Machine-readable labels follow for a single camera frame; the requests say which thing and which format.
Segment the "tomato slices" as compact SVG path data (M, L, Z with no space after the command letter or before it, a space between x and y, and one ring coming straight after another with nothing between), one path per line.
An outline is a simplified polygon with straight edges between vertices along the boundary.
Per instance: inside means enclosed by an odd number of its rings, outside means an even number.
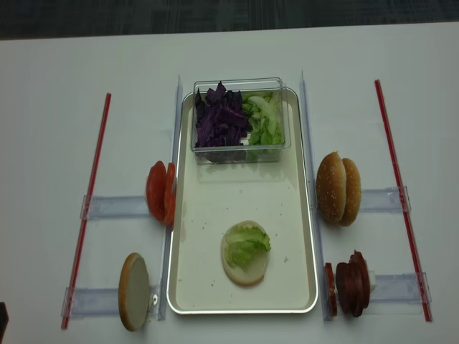
M171 225L174 222L175 214L175 178L176 178L176 168L174 163L168 164L167 174L166 174L166 188L164 193L164 209L165 217L164 224L166 226Z

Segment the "white cheese block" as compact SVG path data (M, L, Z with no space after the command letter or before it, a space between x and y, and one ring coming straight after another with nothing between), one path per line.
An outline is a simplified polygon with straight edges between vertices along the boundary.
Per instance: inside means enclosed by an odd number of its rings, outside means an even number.
M369 290L370 292L373 292L377 287L376 275L374 271L372 270L368 271L368 275L369 275Z

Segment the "purple cabbage pieces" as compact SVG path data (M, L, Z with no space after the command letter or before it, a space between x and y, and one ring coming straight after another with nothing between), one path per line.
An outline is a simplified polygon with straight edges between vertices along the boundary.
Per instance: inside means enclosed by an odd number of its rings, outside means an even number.
M242 110L241 92L227 90L221 82L215 90L209 88L204 99L197 89L194 109L197 115L196 148L242 145L241 139L251 131Z

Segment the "clear plastic salad container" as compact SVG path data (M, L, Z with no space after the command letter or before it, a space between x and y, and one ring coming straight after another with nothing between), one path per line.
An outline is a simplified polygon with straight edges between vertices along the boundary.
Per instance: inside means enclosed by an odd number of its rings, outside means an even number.
M280 160L287 90L278 77L194 83L191 151L198 164Z

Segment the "sesame bun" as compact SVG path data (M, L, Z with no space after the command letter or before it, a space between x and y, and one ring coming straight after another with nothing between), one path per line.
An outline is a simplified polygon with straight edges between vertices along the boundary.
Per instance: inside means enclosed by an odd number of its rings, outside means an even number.
M337 224L344 215L346 205L346 170L336 151L325 156L318 167L316 198L323 218Z
M346 202L344 215L339 224L350 226L357 218L361 204L361 176L355 162L343 159L346 170Z

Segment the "rear sesame bun top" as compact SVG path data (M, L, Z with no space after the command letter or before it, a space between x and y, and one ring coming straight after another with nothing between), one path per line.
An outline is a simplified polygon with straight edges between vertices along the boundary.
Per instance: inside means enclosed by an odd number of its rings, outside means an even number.
M361 176L355 162L343 159L346 170L346 202L344 215L339 224L350 226L357 218L361 204Z

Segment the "upper left clear holder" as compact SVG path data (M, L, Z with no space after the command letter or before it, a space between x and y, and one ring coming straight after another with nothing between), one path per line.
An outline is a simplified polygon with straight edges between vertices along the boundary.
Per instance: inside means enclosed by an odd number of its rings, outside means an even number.
M150 213L144 196L84 196L80 218L133 219L149 217Z

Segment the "clear holder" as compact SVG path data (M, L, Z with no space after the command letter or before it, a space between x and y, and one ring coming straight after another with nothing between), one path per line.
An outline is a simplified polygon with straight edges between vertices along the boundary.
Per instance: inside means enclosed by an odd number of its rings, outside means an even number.
M150 286L148 313L158 319L164 319L164 308L160 300L161 288ZM116 316L118 310L118 288L83 288L75 287L65 290L62 304L62 317Z
M149 217L150 213L144 196L84 196L80 218L133 219Z
M415 273L376 274L377 287L370 292L365 315L419 315L422 300ZM431 301L429 287L427 295Z
M411 204L407 187L363 189L359 211L372 213L410 212Z

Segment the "bun half standing left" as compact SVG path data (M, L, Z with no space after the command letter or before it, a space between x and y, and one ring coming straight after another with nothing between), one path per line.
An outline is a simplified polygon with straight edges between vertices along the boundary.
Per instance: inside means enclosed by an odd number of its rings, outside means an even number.
M150 284L143 257L136 252L124 261L118 285L118 311L123 326L137 331L149 309Z

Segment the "upper right clear holder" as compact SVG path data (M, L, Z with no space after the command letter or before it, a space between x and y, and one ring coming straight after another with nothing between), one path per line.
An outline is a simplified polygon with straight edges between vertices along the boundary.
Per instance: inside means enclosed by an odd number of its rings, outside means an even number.
M407 187L363 189L359 211L372 213L410 212L411 204Z

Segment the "left red strip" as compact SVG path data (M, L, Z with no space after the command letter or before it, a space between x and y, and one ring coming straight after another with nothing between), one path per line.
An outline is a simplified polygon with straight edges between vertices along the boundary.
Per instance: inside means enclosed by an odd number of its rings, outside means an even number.
M82 254L82 248L83 248L83 243L85 239L85 231L86 231L86 226L87 226L87 212L89 209L90 202L93 197L93 190L95 187L95 180L97 176L97 171L98 171L98 163L100 160L100 153L102 150L103 146L103 138L105 134L105 128L106 124L108 121L108 113L110 109L110 101L111 101L112 95L108 92L105 96L105 104L103 108L103 115L101 118L100 122L100 129L98 132L98 140L97 144L95 147L95 153L93 157L93 164L90 172L90 180L88 183L87 187L87 193L85 195L85 198L83 199L82 202L82 217L81 217L81 222L80 222L80 230L77 238L77 245L75 249L75 257L72 265L72 272L70 276L70 283L67 291L67 296L65 297L65 304L64 304L64 315L62 316L62 323L61 323L61 329L66 330L68 328L69 320L70 320L70 311L71 311L71 306L72 306L72 300L73 300L73 295L75 292L75 285L77 281L77 276L78 276L78 270L80 266L80 258Z

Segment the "red strip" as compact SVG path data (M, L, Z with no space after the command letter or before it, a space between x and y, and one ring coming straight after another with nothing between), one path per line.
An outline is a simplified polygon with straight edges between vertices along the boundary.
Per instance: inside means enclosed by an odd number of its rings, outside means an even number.
M85 231L86 231L86 226L87 226L87 212L89 209L90 202L93 197L93 190L95 187L95 180L97 176L97 171L98 171L98 163L100 160L100 153L102 150L103 146L103 138L105 134L105 128L106 124L108 121L108 113L110 109L110 101L111 101L112 95L108 92L105 96L105 104L103 108L103 115L101 118L100 122L100 129L98 132L98 140L97 144L95 147L95 153L93 157L93 164L90 172L90 180L88 183L87 187L87 193L85 195L85 198L83 199L82 202L82 217L81 217L81 222L80 222L80 230L77 238L77 245L75 249L75 257L72 265L72 272L70 276L70 283L67 291L67 296L65 297L65 304L64 304L64 315L62 316L62 323L61 323L61 329L66 330L68 328L69 320L70 320L70 311L71 311L71 306L72 306L72 300L73 300L73 295L75 292L75 285L77 281L77 276L78 276L78 270L80 266L80 258L82 254L82 248L83 248L83 243L85 239Z
M399 169L399 163L398 163L398 160L397 160L397 153L396 153L395 146L394 146L394 140L393 140L393 137L392 137L392 130L391 130L390 123L389 123L389 118L388 118L388 114L387 114L387 107L385 105L384 95L383 95L382 85L381 85L380 80L375 80L374 81L374 86L375 86L376 93L377 93L377 99L378 99L379 109L380 109L381 116L382 116L382 121L384 123L384 130L385 130L385 134L386 134L386 137L387 137L387 144L388 144L388 147L389 147L389 154L390 154L390 157L391 157L392 167L393 167L393 170L394 170L394 177L395 177L395 181L397 183L397 188L399 189L399 191L398 191L399 200L401 202L402 209L403 209L404 223L405 223L406 232L407 232L407 238L408 238L408 242L409 242L409 246L410 246L412 262L413 262L413 266L415 268L415 273L417 275L417 284L418 284L418 287L419 287L420 297L421 297L421 300L422 300L422 311L423 311L424 316L425 316L425 321L431 323L432 322L432 311L431 311L429 297L427 295L427 292L428 292L428 288L427 287L428 287L428 285L427 285L427 283L425 281L425 278L423 277L422 265L421 265L419 253L418 253L418 250L417 250L417 244L416 244L416 241L415 241L415 234L414 234L414 231L413 231L412 220L411 220L411 216L410 216L410 208L409 208L409 204L408 204L409 203L409 196L408 196L408 193L404 190L404 183L403 183L403 180L402 180L401 171Z

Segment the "right red strip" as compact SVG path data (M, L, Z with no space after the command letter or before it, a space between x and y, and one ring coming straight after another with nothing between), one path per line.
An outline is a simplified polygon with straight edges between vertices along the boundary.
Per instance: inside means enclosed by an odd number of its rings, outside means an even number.
M405 223L406 232L407 232L407 238L408 238L408 242L409 242L409 246L410 246L412 262L413 262L413 266L415 268L415 273L417 275L417 284L418 284L418 287L419 287L420 297L421 297L421 300L422 300L422 311L423 311L424 316L425 316L425 321L431 323L432 322L432 311L431 311L429 297L427 295L427 292L428 292L428 288L427 287L428 287L428 285L427 285L427 283L425 281L425 278L423 277L422 265L421 265L419 253L418 253L418 250L417 250L417 244L416 244L416 241L415 241L415 234L414 234L414 231L413 231L412 220L411 220L411 216L410 216L410 208L409 208L409 204L408 204L409 203L409 196L408 196L408 193L404 190L404 183L403 183L403 180L402 180L401 171L399 169L399 163L398 163L398 160L397 160L397 153L396 153L395 146L394 146L394 140L393 140L393 137L392 137L392 130L391 130L390 123L389 123L389 118L388 118L388 114L387 114L387 107L385 105L384 95L383 95L382 85L381 85L380 80L375 80L374 81L374 86L375 86L376 93L377 93L377 99L378 99L379 109L380 109L381 116L382 116L382 121L384 123L384 130L385 130L385 134L386 134L386 137L387 137L387 144L388 144L388 147L389 147L389 154L390 154L390 157L391 157L392 167L393 167L393 170L394 170L394 177L395 177L395 181L397 183L397 188L399 189L399 191L398 191L399 200L401 202L402 209L403 209L404 223Z

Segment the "lower left clear holder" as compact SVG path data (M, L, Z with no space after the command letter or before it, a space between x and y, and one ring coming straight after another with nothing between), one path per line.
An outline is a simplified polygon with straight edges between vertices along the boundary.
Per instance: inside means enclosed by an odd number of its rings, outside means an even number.
M150 286L148 313L158 319L164 319L164 308L160 300L161 288ZM83 288L75 287L65 290L62 304L62 317L116 316L118 310L118 288Z

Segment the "lower right clear holder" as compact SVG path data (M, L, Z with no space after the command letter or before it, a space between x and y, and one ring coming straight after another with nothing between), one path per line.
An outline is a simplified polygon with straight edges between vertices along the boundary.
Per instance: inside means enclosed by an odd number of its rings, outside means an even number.
M370 292L365 315L419 315L422 300L415 273L376 274L377 287ZM429 287L427 295L431 301Z

